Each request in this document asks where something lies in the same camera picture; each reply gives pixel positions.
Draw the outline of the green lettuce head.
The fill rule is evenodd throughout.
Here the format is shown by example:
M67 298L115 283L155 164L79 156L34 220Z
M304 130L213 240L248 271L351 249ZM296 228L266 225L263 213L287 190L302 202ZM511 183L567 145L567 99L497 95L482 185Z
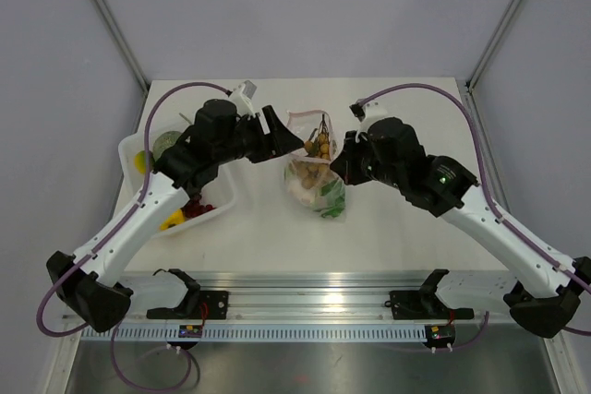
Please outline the green lettuce head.
M324 219L337 219L346 209L345 185L341 179L334 179L323 185L317 192L313 211Z

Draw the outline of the brown longan bunch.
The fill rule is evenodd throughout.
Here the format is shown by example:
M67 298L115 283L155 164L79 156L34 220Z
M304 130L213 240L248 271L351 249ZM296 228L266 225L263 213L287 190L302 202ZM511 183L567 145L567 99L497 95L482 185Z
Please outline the brown longan bunch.
M308 138L304 142L305 154L295 161L295 171L301 177L307 175L319 179L318 187L329 181L329 163L332 159L332 138L325 113L313 125Z

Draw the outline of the clear zip top bag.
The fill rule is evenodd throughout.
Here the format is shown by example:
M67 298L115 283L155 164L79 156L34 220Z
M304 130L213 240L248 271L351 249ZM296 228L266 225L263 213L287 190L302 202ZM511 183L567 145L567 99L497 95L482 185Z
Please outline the clear zip top bag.
M287 128L304 146L287 156L283 169L286 192L323 219L341 218L346 210L346 191L343 180L331 169L338 154L331 118L322 110L290 112Z

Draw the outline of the white cauliflower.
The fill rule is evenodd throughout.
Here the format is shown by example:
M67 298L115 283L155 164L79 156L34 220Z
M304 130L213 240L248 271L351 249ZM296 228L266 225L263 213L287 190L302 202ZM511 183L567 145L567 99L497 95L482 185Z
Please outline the white cauliflower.
M301 177L297 173L288 171L284 176L286 191L300 204L312 207L317 200L317 188L319 179L307 175Z

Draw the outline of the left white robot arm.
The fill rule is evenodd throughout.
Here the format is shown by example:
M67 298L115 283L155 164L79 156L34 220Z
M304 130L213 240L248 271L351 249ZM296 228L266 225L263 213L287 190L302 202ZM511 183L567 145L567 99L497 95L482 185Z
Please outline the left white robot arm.
M239 113L229 100L208 100L194 122L165 149L132 201L76 252L53 253L46 267L58 298L85 325L105 332L124 319L132 290L119 278L164 222L217 178L222 165L243 158L273 160L303 147L271 106Z

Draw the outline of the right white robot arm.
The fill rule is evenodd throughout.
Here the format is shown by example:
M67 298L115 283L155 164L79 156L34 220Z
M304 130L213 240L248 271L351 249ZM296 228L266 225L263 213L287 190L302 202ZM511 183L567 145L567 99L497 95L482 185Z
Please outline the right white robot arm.
M348 131L331 164L346 185L376 181L459 229L506 268L491 278L432 271L417 290L411 318L448 317L462 309L508 315L528 332L551 339L566 329L590 282L590 260L541 244L511 215L487 202L483 184L460 162L427 155L415 129L395 117L366 131Z

